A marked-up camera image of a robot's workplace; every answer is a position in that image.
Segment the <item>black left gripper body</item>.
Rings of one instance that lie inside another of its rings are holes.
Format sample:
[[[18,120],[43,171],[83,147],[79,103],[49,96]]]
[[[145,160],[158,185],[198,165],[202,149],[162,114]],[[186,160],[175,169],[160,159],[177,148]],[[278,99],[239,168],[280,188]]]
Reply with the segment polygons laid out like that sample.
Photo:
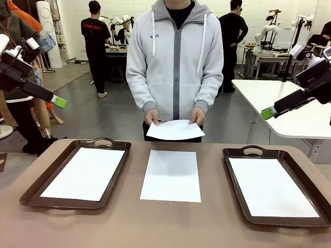
[[[23,89],[32,66],[12,55],[1,56],[1,90]]]

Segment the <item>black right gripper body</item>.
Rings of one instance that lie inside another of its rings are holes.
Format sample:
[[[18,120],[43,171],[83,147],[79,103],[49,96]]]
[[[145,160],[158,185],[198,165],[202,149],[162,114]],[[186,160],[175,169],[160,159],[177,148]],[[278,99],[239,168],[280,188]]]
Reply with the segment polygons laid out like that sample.
[[[315,64],[296,76],[306,99],[316,99],[321,104],[330,103],[330,63],[319,58]]]

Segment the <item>person's left hand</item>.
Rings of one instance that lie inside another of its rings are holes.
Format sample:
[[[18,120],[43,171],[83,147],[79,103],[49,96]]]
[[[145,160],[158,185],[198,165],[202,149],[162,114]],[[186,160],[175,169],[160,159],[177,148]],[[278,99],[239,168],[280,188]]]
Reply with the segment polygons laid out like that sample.
[[[194,123],[196,123],[198,126],[201,126],[205,123],[205,112],[200,107],[194,107],[192,110],[189,124]]]

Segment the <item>person's right hand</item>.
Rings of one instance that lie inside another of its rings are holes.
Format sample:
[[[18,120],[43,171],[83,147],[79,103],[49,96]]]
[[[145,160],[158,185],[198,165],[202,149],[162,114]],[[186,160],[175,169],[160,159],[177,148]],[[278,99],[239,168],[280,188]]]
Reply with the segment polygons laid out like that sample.
[[[159,113],[156,108],[150,109],[149,111],[147,111],[145,115],[145,123],[149,126],[152,124],[158,126],[160,123],[165,123],[165,122],[167,122],[167,120],[159,119]]]

